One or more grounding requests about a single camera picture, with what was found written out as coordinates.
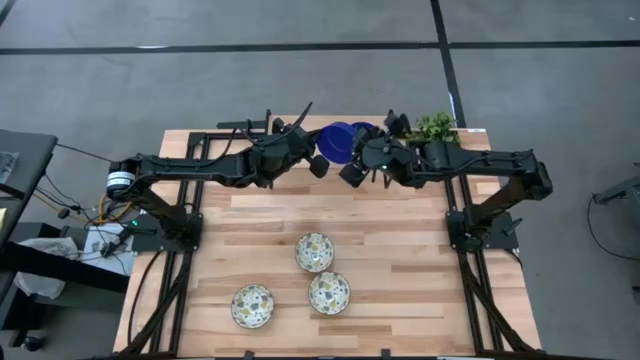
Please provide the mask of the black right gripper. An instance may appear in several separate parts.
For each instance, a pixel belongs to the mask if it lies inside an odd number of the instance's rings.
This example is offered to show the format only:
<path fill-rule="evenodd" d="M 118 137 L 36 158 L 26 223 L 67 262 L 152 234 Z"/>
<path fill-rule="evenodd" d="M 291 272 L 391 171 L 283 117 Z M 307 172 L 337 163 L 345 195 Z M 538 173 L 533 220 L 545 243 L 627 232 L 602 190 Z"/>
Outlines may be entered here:
<path fill-rule="evenodd" d="M 382 170 L 388 173 L 400 171 L 398 158 L 400 143 L 385 139 L 377 132 L 361 130 L 356 133 L 356 148 L 362 149 L 362 167 L 365 170 Z"/>

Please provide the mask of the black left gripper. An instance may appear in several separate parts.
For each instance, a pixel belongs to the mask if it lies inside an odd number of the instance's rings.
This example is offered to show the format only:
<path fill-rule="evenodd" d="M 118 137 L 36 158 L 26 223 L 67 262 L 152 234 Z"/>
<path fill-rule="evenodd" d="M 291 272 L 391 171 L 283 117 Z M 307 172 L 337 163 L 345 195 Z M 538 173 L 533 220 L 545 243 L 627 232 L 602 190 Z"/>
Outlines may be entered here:
<path fill-rule="evenodd" d="M 322 130 L 307 131 L 302 127 L 285 127 L 277 134 L 277 160 L 280 163 L 299 163 L 311 160 Z"/>

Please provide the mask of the yellow bowl with leaf pattern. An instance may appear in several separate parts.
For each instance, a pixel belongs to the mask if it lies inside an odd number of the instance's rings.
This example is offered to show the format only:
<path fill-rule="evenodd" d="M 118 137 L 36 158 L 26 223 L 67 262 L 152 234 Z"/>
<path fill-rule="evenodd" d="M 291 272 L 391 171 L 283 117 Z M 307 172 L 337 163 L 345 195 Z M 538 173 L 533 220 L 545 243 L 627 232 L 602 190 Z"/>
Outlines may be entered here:
<path fill-rule="evenodd" d="M 234 322 L 240 327 L 257 329 L 269 322 L 274 307 L 275 300 L 268 288 L 259 284 L 249 284 L 234 294 L 231 314 Z"/>
<path fill-rule="evenodd" d="M 335 247 L 331 239 L 322 233 L 308 233 L 295 245 L 294 258 L 304 271 L 320 273 L 327 270 L 334 259 Z"/>
<path fill-rule="evenodd" d="M 326 271 L 318 274 L 308 289 L 311 307 L 318 313 L 333 316 L 343 312 L 349 305 L 351 288 L 340 273 Z"/>

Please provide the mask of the green plant in white pot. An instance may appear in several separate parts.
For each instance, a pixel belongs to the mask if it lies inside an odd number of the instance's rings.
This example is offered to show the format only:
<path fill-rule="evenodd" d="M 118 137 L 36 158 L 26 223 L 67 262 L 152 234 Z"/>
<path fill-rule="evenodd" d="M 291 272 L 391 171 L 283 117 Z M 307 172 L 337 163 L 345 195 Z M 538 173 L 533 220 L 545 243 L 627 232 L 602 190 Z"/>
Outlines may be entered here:
<path fill-rule="evenodd" d="M 421 115 L 416 119 L 416 130 L 412 130 L 409 140 L 439 141 L 460 144 L 460 138 L 454 129 L 454 119 L 445 112 Z"/>

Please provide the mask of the white equipment box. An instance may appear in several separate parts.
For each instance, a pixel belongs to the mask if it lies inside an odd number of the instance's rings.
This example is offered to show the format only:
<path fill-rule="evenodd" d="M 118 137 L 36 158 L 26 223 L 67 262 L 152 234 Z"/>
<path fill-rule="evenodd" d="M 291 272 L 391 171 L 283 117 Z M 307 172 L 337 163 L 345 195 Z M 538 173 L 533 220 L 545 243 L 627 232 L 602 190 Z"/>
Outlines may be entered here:
<path fill-rule="evenodd" d="M 119 224 L 90 226 L 80 261 L 129 277 L 134 265 L 133 236 L 120 240 L 122 230 Z"/>

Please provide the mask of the grey chair base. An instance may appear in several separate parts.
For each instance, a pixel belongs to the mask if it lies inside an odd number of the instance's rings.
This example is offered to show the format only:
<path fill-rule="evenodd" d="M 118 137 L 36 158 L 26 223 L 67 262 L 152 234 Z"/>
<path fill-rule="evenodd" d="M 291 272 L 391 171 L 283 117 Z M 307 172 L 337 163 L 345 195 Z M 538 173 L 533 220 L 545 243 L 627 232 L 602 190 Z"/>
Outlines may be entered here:
<path fill-rule="evenodd" d="M 640 206 L 640 175 L 603 190 L 593 195 L 596 204 L 605 204 L 613 199 L 628 199 L 633 204 Z"/>

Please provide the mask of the black side desk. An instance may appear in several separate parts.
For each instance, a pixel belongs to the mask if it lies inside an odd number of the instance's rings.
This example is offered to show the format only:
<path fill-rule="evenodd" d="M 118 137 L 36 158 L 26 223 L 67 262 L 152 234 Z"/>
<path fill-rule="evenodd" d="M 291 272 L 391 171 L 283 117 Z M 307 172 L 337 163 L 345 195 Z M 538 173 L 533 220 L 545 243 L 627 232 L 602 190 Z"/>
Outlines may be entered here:
<path fill-rule="evenodd" d="M 54 135 L 0 130 L 0 249 L 45 174 L 57 142 Z"/>

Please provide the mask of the white plastic bag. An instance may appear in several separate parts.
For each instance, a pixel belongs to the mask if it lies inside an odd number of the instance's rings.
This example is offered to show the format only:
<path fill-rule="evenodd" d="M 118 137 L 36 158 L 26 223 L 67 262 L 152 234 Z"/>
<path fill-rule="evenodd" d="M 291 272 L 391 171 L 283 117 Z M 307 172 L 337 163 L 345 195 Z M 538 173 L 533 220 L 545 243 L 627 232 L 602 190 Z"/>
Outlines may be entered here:
<path fill-rule="evenodd" d="M 70 260 L 78 260 L 80 257 L 80 252 L 71 237 L 32 238 L 22 241 L 21 245 Z M 66 284 L 59 279 L 25 272 L 17 272 L 13 282 L 28 296 L 40 295 L 50 299 L 57 298 Z"/>

